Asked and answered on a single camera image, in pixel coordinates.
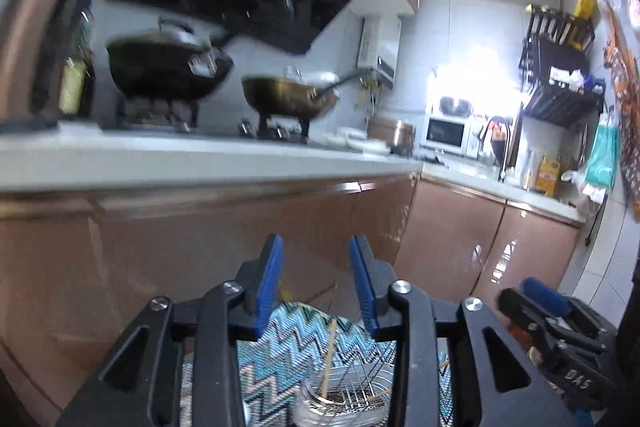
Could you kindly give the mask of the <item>dark oil bottle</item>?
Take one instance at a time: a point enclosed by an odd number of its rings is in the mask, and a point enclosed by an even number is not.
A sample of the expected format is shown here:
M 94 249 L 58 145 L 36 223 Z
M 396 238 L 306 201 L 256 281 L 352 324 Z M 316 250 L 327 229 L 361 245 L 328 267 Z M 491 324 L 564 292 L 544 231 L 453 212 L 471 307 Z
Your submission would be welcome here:
M 87 119 L 91 112 L 96 76 L 92 39 L 94 20 L 91 5 L 80 12 L 70 53 L 64 62 L 58 92 L 58 110 L 67 119 Z

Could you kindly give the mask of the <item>gas stove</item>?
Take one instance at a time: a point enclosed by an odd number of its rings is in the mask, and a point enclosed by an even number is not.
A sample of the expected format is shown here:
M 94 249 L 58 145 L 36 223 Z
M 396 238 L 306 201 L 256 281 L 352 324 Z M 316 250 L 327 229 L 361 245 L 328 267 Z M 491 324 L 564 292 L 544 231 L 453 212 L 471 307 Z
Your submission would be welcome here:
M 150 98 L 121 98 L 115 116 L 101 128 L 144 134 L 176 134 L 180 138 L 200 136 L 212 139 L 242 139 L 282 143 L 309 143 L 309 124 L 287 128 L 273 118 L 260 115 L 258 120 L 224 119 L 201 122 L 198 102 L 160 101 Z

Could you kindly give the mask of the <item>zigzag patterned table cloth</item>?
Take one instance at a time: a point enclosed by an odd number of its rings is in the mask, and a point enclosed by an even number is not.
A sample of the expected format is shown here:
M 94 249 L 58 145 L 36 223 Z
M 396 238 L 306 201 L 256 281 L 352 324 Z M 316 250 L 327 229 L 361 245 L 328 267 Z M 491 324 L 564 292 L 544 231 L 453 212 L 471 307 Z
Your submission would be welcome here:
M 264 335 L 238 343 L 245 421 L 249 426 L 292 426 L 300 385 L 323 369 L 330 326 L 336 325 L 334 367 L 395 361 L 395 343 L 377 343 L 358 323 L 305 303 L 280 303 Z

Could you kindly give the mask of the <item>white water heater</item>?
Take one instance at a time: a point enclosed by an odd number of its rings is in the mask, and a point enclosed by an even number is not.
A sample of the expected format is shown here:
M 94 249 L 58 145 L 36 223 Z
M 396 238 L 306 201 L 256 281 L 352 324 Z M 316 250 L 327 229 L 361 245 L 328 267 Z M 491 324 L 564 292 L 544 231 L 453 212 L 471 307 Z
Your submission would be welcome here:
M 393 89 L 401 34 L 398 16 L 369 16 L 363 20 L 357 66 L 374 72 L 374 78 Z

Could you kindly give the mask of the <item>yellow roll on rack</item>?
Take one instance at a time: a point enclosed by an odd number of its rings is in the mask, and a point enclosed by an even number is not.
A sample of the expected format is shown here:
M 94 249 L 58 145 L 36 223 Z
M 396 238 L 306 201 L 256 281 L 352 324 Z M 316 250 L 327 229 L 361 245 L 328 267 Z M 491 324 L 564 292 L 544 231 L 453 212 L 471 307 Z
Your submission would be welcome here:
M 598 0 L 577 0 L 573 12 L 574 17 L 580 20 L 590 20 L 597 4 Z

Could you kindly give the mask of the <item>black wok with lid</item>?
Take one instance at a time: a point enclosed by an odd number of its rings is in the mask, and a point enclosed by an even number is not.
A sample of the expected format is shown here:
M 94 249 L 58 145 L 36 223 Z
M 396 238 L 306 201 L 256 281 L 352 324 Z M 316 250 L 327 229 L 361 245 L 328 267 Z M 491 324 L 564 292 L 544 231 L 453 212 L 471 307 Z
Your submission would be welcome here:
M 116 36 L 106 44 L 115 86 L 126 98 L 197 102 L 231 74 L 231 56 L 178 20 L 161 17 L 154 30 Z

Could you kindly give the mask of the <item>black dish rack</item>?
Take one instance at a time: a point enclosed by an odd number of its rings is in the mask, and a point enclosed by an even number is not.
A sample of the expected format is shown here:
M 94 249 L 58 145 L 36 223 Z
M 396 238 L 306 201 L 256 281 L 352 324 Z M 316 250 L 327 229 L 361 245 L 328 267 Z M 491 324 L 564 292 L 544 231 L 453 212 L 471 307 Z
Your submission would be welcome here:
M 526 6 L 529 16 L 518 70 L 524 115 L 562 128 L 603 107 L 605 83 L 590 72 L 590 20 L 547 5 Z

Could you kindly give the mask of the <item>copper canister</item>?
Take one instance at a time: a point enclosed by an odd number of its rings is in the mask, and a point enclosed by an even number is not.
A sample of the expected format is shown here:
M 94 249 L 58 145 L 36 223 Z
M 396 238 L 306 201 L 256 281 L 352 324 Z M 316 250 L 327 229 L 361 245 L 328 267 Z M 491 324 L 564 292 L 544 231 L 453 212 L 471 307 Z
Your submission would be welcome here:
M 28 118 L 41 45 L 58 0 L 20 0 L 1 49 L 1 120 Z

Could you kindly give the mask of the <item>copper rice cooker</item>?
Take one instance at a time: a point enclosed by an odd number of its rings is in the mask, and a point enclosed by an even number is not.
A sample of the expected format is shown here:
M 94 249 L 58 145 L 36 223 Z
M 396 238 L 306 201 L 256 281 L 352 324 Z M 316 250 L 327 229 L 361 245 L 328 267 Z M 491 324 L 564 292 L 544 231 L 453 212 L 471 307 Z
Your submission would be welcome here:
M 416 127 L 413 124 L 374 116 L 368 122 L 367 134 L 370 139 L 384 141 L 395 155 L 409 157 L 413 153 L 416 139 Z

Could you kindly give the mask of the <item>white microwave oven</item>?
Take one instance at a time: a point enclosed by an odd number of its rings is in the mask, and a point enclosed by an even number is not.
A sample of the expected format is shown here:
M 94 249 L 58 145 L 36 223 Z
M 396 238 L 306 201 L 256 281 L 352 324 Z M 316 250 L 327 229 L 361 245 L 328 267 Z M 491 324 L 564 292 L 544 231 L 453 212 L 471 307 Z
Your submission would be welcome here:
M 420 147 L 442 150 L 445 153 L 476 159 L 480 150 L 482 117 L 454 117 L 427 114 L 424 118 Z

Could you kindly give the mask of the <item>wooden chopstick in holder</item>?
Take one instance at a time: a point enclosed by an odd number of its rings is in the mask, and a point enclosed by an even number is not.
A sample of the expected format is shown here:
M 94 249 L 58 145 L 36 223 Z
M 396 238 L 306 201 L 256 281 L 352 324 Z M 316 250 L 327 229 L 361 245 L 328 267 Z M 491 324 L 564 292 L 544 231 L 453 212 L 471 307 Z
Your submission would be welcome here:
M 329 329 L 329 343 L 328 343 L 328 349 L 326 349 L 326 361 L 324 361 L 324 369 L 322 373 L 322 380 L 321 380 L 321 386 L 319 391 L 319 395 L 322 400 L 326 399 L 329 392 L 331 367 L 332 367 L 334 348 L 335 348 L 336 331 L 337 331 L 337 319 L 333 319 Z

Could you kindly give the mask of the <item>brass frying pan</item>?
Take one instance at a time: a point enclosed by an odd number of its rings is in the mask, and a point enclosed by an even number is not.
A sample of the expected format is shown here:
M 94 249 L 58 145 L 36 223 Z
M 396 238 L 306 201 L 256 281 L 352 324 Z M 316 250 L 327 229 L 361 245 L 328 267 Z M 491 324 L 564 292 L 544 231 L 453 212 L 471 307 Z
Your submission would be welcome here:
M 357 69 L 324 87 L 276 76 L 246 76 L 242 89 L 248 105 L 260 116 L 314 120 L 329 113 L 340 101 L 339 87 L 370 76 L 367 69 Z

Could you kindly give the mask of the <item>yellow oil bottle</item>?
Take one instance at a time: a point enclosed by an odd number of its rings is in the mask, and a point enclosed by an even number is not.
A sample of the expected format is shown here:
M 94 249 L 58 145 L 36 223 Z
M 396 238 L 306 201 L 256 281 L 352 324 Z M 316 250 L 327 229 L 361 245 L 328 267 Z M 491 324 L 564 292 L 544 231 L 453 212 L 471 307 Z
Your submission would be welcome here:
M 546 196 L 553 197 L 560 179 L 561 163 L 557 159 L 544 156 L 538 167 L 535 190 Z

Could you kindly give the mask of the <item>orange patterned hanging cloth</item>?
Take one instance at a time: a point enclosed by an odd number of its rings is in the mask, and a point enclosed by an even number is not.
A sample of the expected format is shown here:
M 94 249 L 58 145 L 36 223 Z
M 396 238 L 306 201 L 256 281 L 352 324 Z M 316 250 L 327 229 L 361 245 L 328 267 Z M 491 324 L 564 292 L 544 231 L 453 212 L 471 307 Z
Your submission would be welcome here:
M 620 127 L 620 172 L 626 194 L 639 221 L 639 71 L 628 48 L 622 26 L 612 6 L 601 6 L 603 19 L 608 23 L 608 40 L 603 50 L 603 62 L 611 72 L 611 80 L 618 110 Z

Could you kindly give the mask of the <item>teal hanging bag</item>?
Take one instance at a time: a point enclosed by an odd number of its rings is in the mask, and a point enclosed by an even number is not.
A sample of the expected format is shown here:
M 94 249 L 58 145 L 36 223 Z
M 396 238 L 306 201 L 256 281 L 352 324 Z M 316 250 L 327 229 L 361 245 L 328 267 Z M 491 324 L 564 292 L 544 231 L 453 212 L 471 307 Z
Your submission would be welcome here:
M 587 184 L 597 188 L 613 187 L 619 148 L 620 132 L 617 117 L 612 110 L 602 113 L 587 161 Z

